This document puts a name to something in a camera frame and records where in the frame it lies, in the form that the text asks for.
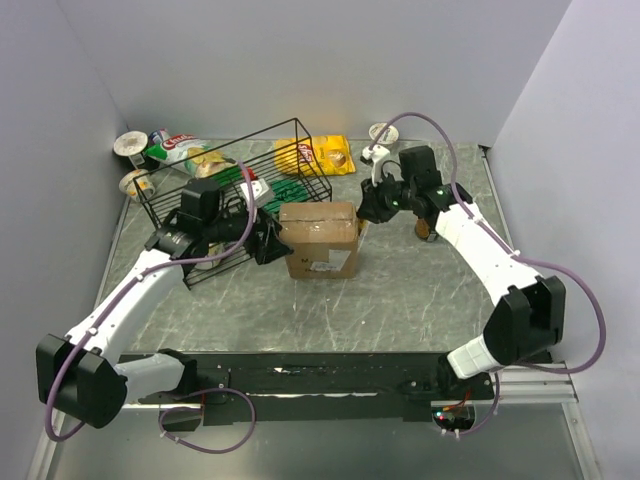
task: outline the brown box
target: brown box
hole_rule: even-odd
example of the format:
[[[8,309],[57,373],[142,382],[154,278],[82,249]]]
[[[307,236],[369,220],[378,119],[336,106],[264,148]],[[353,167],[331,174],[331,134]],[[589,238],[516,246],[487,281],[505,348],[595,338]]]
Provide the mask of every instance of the brown box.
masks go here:
[[[291,278],[353,278],[358,256],[358,219],[352,203],[285,203],[280,239]]]

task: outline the wall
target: wall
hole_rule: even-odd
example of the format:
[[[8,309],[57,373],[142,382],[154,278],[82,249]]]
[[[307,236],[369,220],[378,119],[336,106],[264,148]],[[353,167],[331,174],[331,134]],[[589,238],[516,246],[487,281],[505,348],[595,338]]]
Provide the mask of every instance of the wall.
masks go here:
[[[601,361],[573,377],[604,477],[639,478],[640,3],[574,0],[490,162],[516,245],[580,272],[608,319]],[[592,310],[570,289],[570,365],[593,351]]]
[[[299,116],[366,138],[418,110],[492,145],[569,1],[59,3],[133,128],[224,138]]]
[[[26,474],[42,431],[35,348],[91,311],[122,195],[125,130],[62,12],[2,0],[0,477]]]

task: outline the soda can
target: soda can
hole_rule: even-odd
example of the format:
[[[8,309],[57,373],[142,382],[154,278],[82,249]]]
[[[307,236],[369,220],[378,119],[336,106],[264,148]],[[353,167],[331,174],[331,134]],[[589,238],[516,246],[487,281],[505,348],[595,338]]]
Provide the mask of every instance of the soda can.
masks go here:
[[[160,128],[149,134],[149,141],[153,145],[159,145],[165,140],[168,140],[170,138],[171,138],[171,135],[169,135],[169,132],[167,132],[166,128]]]

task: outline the table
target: table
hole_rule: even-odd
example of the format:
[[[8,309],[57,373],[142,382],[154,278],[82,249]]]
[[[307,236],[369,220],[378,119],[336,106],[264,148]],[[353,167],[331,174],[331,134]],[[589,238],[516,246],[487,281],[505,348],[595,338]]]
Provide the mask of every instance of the table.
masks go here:
[[[359,158],[366,141],[352,141]],[[399,142],[392,153],[424,142]],[[225,153],[247,158],[271,147],[270,141],[245,142]],[[443,144],[432,144],[443,178],[451,162]],[[502,236],[495,192],[482,150],[456,146],[458,182],[473,196],[487,221]],[[329,177],[334,201],[359,205],[360,182],[370,168]],[[165,169],[153,181],[159,192],[185,181]],[[103,297],[126,275],[153,226],[142,207],[130,203],[116,234]],[[492,305],[465,261],[444,240],[424,243],[413,233],[415,217],[400,212],[391,222],[363,232],[359,267],[352,280],[293,280],[284,259],[258,266],[247,262],[189,291],[174,288],[130,351],[159,348],[181,351],[446,351],[476,337]]]

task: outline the snack package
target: snack package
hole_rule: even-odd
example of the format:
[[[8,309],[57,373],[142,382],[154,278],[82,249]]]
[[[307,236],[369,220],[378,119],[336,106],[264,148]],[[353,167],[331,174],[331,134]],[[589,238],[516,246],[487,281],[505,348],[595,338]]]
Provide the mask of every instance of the snack package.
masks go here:
[[[276,168],[282,173],[309,176],[321,175],[320,169],[325,175],[346,175],[356,171],[356,166],[351,159],[349,142],[344,135],[325,135],[312,137],[311,142],[301,141],[297,144],[298,155],[295,152],[295,142],[295,138],[276,141],[276,150],[279,148],[282,150],[277,151],[274,161]]]
[[[204,153],[212,148],[214,146],[208,140],[202,140],[193,135],[175,135],[147,148],[145,154],[164,165],[172,165],[189,158],[186,162],[172,165],[173,168],[192,177],[204,178],[235,165],[235,162],[225,158],[217,150]]]

